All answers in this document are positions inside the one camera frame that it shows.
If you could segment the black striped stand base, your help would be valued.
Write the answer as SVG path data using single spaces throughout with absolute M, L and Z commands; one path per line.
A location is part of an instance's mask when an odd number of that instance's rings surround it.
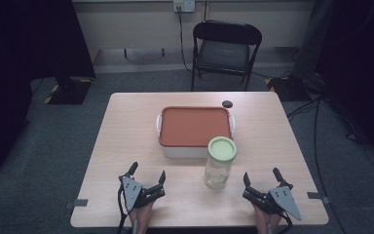
M 71 79 L 67 86 L 55 85 L 44 103 L 82 104 L 92 83 L 92 79 Z
M 269 91 L 276 93 L 281 101 L 305 101 L 310 99 L 303 81 L 298 78 L 267 78 L 265 82 Z

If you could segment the white wall socket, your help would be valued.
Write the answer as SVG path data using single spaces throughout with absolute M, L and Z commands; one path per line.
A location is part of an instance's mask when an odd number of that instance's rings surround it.
M 172 3 L 176 13 L 194 13 L 196 9 L 195 0 L 173 0 Z

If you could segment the person's left hand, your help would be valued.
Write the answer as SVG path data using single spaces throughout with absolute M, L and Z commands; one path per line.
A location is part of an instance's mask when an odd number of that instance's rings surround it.
M 146 234 L 152 216 L 154 203 L 130 212 L 131 234 Z

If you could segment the glass jar with green lid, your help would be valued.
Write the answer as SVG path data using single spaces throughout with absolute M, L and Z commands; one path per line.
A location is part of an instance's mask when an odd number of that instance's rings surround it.
M 205 185 L 212 189 L 225 186 L 237 155 L 237 146 L 228 137 L 217 136 L 207 146 Z

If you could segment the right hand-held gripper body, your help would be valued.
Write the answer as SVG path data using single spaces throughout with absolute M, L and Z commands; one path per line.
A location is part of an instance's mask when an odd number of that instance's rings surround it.
M 302 219 L 288 186 L 272 188 L 267 193 L 261 193 L 248 186 L 244 189 L 243 197 L 269 215 L 288 213 L 297 220 Z

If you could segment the person's right hand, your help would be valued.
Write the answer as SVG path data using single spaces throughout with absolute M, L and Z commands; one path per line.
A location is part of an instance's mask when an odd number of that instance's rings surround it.
M 256 206 L 253 206 L 255 212 L 255 225 L 258 234 L 277 234 L 278 226 L 281 222 L 281 216 L 278 214 L 267 214 Z

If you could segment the dark curtain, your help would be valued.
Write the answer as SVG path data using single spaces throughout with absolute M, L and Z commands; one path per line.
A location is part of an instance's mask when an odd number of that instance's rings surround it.
M 374 145 L 374 0 L 313 0 L 291 75 L 324 83 Z
M 94 77 L 72 0 L 0 0 L 0 167 L 25 122 L 30 83 L 47 77 L 67 92 L 73 77 Z

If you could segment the black folding chair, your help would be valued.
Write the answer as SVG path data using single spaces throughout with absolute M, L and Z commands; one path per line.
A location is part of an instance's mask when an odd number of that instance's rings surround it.
M 240 76 L 246 91 L 262 33 L 243 22 L 204 20 L 193 29 L 191 90 L 202 72 Z

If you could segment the grey tape strip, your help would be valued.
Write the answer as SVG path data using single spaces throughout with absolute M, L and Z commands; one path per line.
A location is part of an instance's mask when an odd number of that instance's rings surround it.
M 323 204 L 329 204 L 330 200 L 327 196 L 324 196 L 318 192 L 307 192 L 309 199 L 321 200 Z
M 88 199 L 76 199 L 74 201 L 68 201 L 65 204 L 66 209 L 73 209 L 75 207 L 86 207 L 88 204 Z

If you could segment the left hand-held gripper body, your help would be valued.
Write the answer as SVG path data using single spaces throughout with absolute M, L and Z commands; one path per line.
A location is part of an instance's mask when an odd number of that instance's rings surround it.
M 164 186 L 159 185 L 159 182 L 150 188 L 144 188 L 132 177 L 122 175 L 119 180 L 121 185 L 118 191 L 118 204 L 121 211 L 131 212 L 166 195 Z

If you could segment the white box with orange lid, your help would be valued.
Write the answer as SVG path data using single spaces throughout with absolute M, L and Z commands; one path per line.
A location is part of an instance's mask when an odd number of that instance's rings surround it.
M 213 138 L 233 138 L 236 119 L 220 106 L 167 106 L 156 118 L 156 129 L 166 157 L 203 159 Z

